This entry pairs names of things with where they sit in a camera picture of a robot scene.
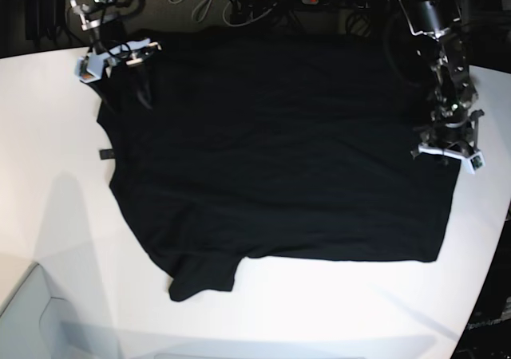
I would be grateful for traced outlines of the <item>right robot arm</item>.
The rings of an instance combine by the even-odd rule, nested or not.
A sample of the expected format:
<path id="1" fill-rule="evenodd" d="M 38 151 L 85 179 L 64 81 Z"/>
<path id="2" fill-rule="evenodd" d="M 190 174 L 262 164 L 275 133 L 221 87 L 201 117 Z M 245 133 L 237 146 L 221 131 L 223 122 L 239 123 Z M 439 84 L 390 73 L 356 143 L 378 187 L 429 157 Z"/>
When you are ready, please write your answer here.
<path id="1" fill-rule="evenodd" d="M 90 40 L 85 55 L 77 59 L 77 79 L 115 111 L 118 93 L 109 78 L 118 76 L 139 104 L 151 110 L 153 95 L 145 63 L 162 46 L 149 37 L 130 40 L 125 30 L 125 23 L 143 12 L 146 0 L 69 0 L 69 4 Z"/>

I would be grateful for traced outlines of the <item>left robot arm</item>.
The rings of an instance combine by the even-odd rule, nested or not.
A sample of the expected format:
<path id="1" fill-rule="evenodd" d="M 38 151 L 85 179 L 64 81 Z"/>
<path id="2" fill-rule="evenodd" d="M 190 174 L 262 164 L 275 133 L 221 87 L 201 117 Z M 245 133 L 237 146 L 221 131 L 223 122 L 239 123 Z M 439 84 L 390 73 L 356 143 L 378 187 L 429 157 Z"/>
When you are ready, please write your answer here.
<path id="1" fill-rule="evenodd" d="M 456 0 L 397 0 L 410 33 L 428 43 L 419 51 L 429 66 L 430 122 L 419 129 L 421 141 L 413 156 L 428 154 L 461 161 L 470 173 L 485 166 L 477 146 L 479 119 L 472 110 L 478 99 L 462 42 L 461 11 Z"/>

